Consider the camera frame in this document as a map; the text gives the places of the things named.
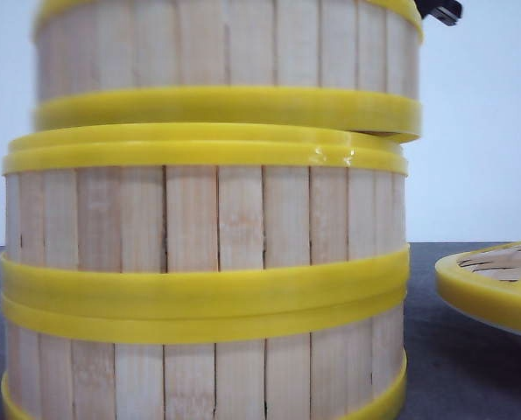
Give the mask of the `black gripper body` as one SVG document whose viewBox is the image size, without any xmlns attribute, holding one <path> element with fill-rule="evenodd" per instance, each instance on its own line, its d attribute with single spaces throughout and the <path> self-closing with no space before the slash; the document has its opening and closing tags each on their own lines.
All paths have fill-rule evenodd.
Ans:
<svg viewBox="0 0 521 420">
<path fill-rule="evenodd" d="M 433 16 L 444 25 L 456 25 L 461 19 L 462 4 L 457 0 L 415 0 L 422 19 Z"/>
</svg>

